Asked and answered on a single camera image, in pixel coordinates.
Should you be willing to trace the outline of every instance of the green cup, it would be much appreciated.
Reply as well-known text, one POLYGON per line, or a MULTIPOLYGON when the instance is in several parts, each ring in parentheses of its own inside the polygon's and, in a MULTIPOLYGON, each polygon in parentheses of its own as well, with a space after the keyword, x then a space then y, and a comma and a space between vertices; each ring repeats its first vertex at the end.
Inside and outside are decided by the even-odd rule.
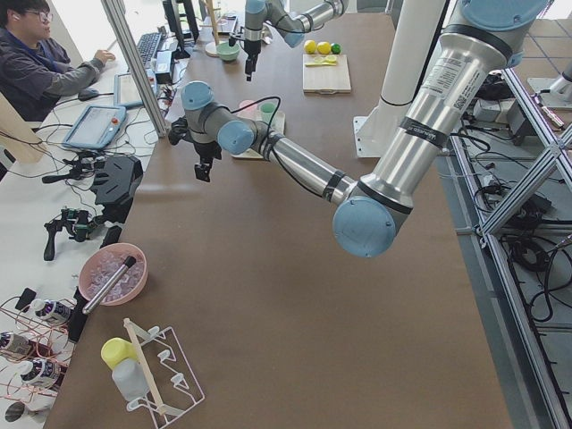
POLYGON ((272 119, 272 115, 276 111, 276 107, 277 107, 276 103, 271 103, 271 102, 263 103, 258 107, 260 115, 262 116, 262 122, 270 124, 270 120, 272 119))

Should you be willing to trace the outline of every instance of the man's hand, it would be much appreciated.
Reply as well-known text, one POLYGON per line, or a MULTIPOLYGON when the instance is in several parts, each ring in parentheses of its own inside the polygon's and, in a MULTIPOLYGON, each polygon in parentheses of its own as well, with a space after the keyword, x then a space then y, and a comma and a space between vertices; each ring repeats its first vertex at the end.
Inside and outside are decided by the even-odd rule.
POLYGON ((97 58, 99 61, 101 61, 104 65, 105 63, 107 63, 108 61, 113 61, 115 59, 115 55, 113 55, 111 52, 109 51, 105 51, 104 49, 99 49, 95 55, 93 55, 94 58, 97 58))

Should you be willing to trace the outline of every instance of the label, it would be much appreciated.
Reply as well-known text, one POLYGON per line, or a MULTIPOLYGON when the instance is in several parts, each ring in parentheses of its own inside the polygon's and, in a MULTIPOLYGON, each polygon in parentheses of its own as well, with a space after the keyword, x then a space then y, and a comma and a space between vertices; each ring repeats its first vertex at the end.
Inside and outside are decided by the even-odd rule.
POLYGON ((451 89, 455 87, 458 76, 466 65, 463 61, 454 58, 439 58, 421 89, 438 98, 446 98, 451 89))
POLYGON ((45 320, 48 324, 59 325, 65 324, 70 317, 72 317, 72 309, 65 306, 61 302, 51 301, 46 306, 51 306, 52 311, 47 312, 44 307, 43 310, 36 312, 42 320, 45 320))
POLYGON ((10 341, 3 349, 0 349, 0 356, 5 358, 22 359, 32 351, 32 345, 27 338, 21 335, 11 334, 10 341))
POLYGON ((465 112, 465 109, 467 109, 469 103, 475 96, 476 91, 478 91, 479 88, 481 87, 483 79, 484 79, 483 71, 481 71, 480 69, 474 70, 473 74, 471 75, 470 79, 468 80, 467 84, 462 89, 460 94, 458 94, 456 98, 454 97, 451 98, 452 105, 448 102, 449 100, 445 102, 445 105, 448 105, 449 107, 452 107, 453 109, 456 109, 461 113, 465 112))
POLYGON ((54 386, 54 384, 55 382, 57 382, 57 379, 60 376, 61 369, 60 366, 55 362, 51 362, 48 360, 44 361, 42 362, 42 367, 40 371, 37 371, 36 368, 32 371, 33 374, 36 374, 36 376, 31 378, 30 380, 26 380, 26 378, 28 377, 23 376, 22 380, 25 383, 44 389, 52 388, 53 390, 56 390, 59 388, 59 386, 54 386))
POLYGON ((448 137, 446 134, 423 125, 421 122, 415 121, 407 116, 401 121, 400 127, 405 130, 406 134, 426 140, 438 148, 443 148, 447 142, 448 137))

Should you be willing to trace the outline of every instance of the blue joint cap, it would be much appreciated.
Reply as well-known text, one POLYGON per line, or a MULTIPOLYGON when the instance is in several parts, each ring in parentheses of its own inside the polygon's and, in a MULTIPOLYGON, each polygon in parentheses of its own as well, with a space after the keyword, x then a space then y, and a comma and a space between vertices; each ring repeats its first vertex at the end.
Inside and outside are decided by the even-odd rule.
POLYGON ((202 109, 214 99, 213 90, 205 82, 194 80, 182 89, 181 100, 185 110, 202 109))
POLYGON ((352 197, 341 203, 332 224, 340 246, 357 257, 382 254, 396 235, 390 212, 368 197, 352 197))
POLYGON ((479 29, 510 31, 533 21, 547 0, 462 0, 461 13, 479 29))
POLYGON ((514 55, 512 55, 509 58, 509 63, 507 64, 507 69, 511 68, 511 67, 516 67, 517 65, 520 64, 520 62, 522 61, 523 56, 525 56, 524 52, 518 52, 514 55))
POLYGON ((289 47, 298 46, 304 40, 304 33, 288 33, 284 36, 284 41, 289 47))
POLYGON ((218 131, 216 141, 224 150, 239 155, 254 142, 254 132, 243 121, 230 121, 218 131))
POLYGON ((244 8, 246 13, 260 13, 266 7, 266 0, 247 0, 244 8))

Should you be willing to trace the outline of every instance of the white wire rack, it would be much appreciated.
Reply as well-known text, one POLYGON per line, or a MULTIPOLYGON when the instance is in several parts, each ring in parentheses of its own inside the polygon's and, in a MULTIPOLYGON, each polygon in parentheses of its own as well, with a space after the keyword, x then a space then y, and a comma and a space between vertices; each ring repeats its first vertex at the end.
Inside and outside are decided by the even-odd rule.
POLYGON ((136 398, 128 402, 127 410, 133 411, 138 408, 147 408, 153 419, 155 428, 163 429, 183 417, 205 400, 205 393, 198 383, 195 372, 190 366, 189 360, 181 347, 181 343, 171 326, 163 330, 155 326, 145 331, 129 319, 124 319, 123 322, 130 335, 131 343, 138 355, 139 363, 143 368, 147 384, 150 388, 150 392, 146 397, 136 398), (156 358, 162 367, 172 373, 170 378, 171 388, 179 393, 179 395, 177 395, 177 402, 186 403, 186 407, 176 408, 163 402, 163 398, 156 386, 155 378, 151 374, 147 358, 143 351, 146 346, 150 348, 151 345, 161 350, 156 354, 156 358))

